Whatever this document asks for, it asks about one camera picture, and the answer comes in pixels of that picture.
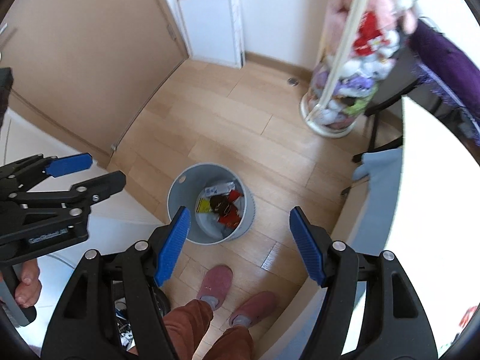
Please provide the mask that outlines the person's left hand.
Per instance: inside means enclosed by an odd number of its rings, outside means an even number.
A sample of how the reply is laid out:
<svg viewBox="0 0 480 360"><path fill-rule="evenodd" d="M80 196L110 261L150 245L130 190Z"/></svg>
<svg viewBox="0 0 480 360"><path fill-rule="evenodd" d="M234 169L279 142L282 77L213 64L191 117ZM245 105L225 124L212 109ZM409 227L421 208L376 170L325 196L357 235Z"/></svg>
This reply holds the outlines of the person's left hand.
<svg viewBox="0 0 480 360"><path fill-rule="evenodd" d="M39 277L40 269L36 258L22 264L19 284L14 292L16 303L20 307L29 308L38 302L42 289Z"/></svg>

